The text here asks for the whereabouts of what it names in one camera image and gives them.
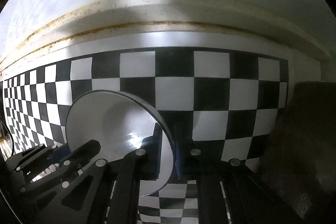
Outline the white plate blue stripes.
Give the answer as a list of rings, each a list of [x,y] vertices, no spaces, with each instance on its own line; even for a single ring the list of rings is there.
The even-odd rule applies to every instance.
[[[0,130],[1,130],[1,137],[0,137],[1,153],[3,155],[3,158],[7,160],[14,154],[14,141],[10,130],[8,129],[6,123],[2,119]]]

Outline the white bowl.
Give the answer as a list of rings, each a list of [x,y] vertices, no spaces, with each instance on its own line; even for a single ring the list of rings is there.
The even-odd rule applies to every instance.
[[[166,186],[175,167],[175,145],[171,132],[155,107],[126,92],[89,91],[74,100],[66,118],[65,135],[70,151],[90,140],[100,144],[95,160],[121,160],[128,153],[153,143],[154,130],[161,138],[158,156],[150,163],[154,178],[143,178],[140,195],[153,194]]]

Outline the checkered black white tablecloth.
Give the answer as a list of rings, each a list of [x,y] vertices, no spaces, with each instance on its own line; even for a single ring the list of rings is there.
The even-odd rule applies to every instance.
[[[1,79],[3,112],[17,155],[42,144],[66,144],[67,114],[81,95],[93,90],[133,94],[156,108],[174,145],[174,125],[180,123],[184,139],[223,163],[224,197],[234,222],[274,223],[277,217],[258,216],[261,194],[249,177],[287,105],[290,65],[287,49],[254,38],[202,32],[122,35],[9,66]],[[6,161],[1,161],[4,197]],[[112,197],[108,163],[93,158],[78,171],[79,180],[87,180],[86,210],[11,210],[4,223],[106,223]],[[136,223],[199,223],[196,181],[179,178],[175,165],[164,188],[140,195]]]

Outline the brown rice cooker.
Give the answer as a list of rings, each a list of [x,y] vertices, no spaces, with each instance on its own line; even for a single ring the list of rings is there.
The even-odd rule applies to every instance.
[[[335,223],[335,83],[295,85],[257,174],[305,223]]]

